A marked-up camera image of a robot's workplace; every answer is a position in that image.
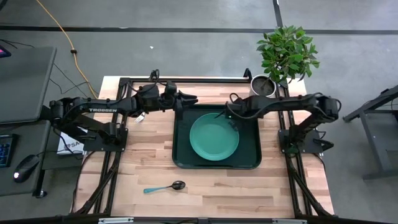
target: computer mouse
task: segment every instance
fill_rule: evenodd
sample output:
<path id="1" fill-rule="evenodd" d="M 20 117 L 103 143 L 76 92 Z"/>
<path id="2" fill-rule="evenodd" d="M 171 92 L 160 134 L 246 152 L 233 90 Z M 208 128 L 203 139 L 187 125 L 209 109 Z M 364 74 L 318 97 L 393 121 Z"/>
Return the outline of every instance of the computer mouse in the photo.
<path id="1" fill-rule="evenodd" d="M 17 183 L 25 182 L 39 164 L 40 159 L 36 155 L 29 155 L 23 159 L 14 171 L 14 181 Z"/>

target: plant pot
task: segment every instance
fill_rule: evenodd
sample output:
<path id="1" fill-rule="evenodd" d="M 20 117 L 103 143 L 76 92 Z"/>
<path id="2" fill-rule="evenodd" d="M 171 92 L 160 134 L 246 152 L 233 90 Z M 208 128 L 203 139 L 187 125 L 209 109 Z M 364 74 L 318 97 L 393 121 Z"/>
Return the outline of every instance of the plant pot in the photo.
<path id="1" fill-rule="evenodd" d="M 268 79 L 267 75 L 258 75 L 251 80 L 250 94 L 270 97 L 275 94 L 276 83 Z"/>

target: butcher block tabletop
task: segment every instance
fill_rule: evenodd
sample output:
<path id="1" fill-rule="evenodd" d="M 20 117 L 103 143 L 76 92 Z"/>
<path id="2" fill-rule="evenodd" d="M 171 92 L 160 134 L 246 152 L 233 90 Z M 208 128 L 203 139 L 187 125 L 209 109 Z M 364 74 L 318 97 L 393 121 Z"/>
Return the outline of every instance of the butcher block tabletop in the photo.
<path id="1" fill-rule="evenodd" d="M 100 99 L 115 99 L 120 77 L 104 77 Z M 249 84 L 177 83 L 184 93 L 198 96 L 203 104 L 225 104 L 230 93 L 248 96 Z M 162 93 L 164 86 L 159 85 Z M 304 82 L 289 84 L 291 96 L 305 95 Z M 299 124 L 309 115 L 294 111 Z M 112 114 L 97 113 L 95 119 L 111 121 Z M 181 169 L 172 160 L 174 112 L 153 112 L 141 123 L 128 118 L 126 150 L 122 153 L 114 192 L 112 216 L 129 217 L 220 217 L 220 218 L 293 218 L 292 198 L 285 157 L 280 153 L 276 112 L 259 119 L 262 161 L 253 170 Z M 98 185 L 104 152 L 94 153 L 86 162 L 76 195 L 75 210 L 91 196 Z M 312 154 L 302 155 L 308 188 L 326 211 L 333 213 L 322 163 Z M 184 181 L 183 190 L 159 190 L 144 194 L 150 187 Z M 103 206 L 108 188 L 104 191 Z M 304 212 L 302 192 L 297 185 L 300 208 Z"/>

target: spoon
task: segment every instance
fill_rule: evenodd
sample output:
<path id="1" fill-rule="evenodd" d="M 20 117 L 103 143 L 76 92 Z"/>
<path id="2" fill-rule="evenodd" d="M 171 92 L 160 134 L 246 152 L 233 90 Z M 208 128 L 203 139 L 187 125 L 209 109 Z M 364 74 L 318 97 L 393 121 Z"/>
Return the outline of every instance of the spoon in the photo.
<path id="1" fill-rule="evenodd" d="M 155 188 L 151 188 L 151 189 L 144 189 L 144 194 L 148 194 L 151 192 L 154 192 L 156 190 L 160 190 L 160 189 L 166 189 L 166 188 L 173 188 L 174 190 L 182 190 L 185 187 L 185 182 L 181 181 L 181 180 L 177 180 L 174 181 L 172 185 L 167 186 L 167 187 L 155 187 Z"/>

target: dark green tray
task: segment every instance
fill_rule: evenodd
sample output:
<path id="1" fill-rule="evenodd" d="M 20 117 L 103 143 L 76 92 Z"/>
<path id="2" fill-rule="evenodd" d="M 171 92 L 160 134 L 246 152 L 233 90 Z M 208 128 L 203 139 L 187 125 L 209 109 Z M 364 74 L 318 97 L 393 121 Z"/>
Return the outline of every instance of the dark green tray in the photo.
<path id="1" fill-rule="evenodd" d="M 235 152 L 222 161 L 208 161 L 192 148 L 189 133 L 193 123 L 202 115 L 220 113 L 225 105 L 193 105 L 183 112 L 183 119 L 174 121 L 173 161 L 186 169 L 253 169 L 261 162 L 261 143 L 257 120 L 235 120 L 239 144 Z"/>

